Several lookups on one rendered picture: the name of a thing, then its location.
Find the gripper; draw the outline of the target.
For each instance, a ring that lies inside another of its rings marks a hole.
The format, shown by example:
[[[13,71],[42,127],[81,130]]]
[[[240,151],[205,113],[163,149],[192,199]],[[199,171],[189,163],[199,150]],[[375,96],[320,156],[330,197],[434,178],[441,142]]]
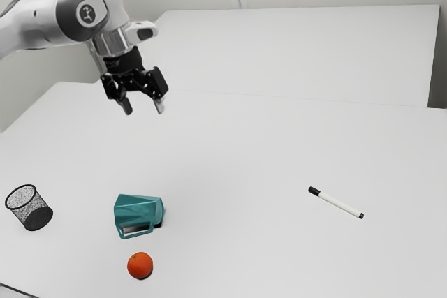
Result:
[[[133,108],[126,97],[127,91],[141,91],[149,96],[159,114],[165,110],[164,96],[168,93],[168,84],[158,67],[146,70],[137,47],[118,57],[104,57],[106,72],[101,82],[106,96],[114,100],[130,115]]]

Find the teal faceted mug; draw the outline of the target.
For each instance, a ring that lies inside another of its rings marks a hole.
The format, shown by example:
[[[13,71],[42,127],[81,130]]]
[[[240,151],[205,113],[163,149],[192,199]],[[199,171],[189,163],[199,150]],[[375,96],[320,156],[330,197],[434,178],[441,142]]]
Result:
[[[149,234],[163,223],[164,205],[160,197],[119,194],[113,211],[121,239]]]

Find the orange fruit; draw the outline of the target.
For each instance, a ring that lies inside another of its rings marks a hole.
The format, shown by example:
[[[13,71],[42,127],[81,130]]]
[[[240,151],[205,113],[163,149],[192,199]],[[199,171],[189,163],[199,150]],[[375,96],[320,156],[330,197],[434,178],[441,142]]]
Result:
[[[152,273],[154,263],[149,254],[137,252],[129,258],[126,267],[130,276],[138,280],[143,280]]]

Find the white marker pen black cap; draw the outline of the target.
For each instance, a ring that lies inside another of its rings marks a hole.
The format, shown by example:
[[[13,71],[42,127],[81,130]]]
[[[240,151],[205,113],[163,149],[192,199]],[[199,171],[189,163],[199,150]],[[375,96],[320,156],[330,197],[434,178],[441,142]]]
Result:
[[[337,208],[341,209],[342,211],[345,211],[346,213],[359,218],[359,219],[363,219],[365,217],[364,213],[361,212],[360,210],[357,210],[353,207],[351,207],[350,205],[345,204],[344,202],[328,195],[327,193],[324,193],[323,191],[320,191],[317,188],[314,188],[313,186],[310,186],[308,188],[308,191],[312,194],[315,195],[318,198],[321,198],[322,200],[332,204],[333,206],[336,206]]]

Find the black mesh pen holder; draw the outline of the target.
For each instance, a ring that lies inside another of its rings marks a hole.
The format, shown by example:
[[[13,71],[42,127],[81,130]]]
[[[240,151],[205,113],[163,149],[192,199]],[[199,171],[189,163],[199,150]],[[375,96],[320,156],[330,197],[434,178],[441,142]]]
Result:
[[[4,204],[28,231],[44,228],[53,217],[52,208],[32,184],[24,184],[12,190]]]

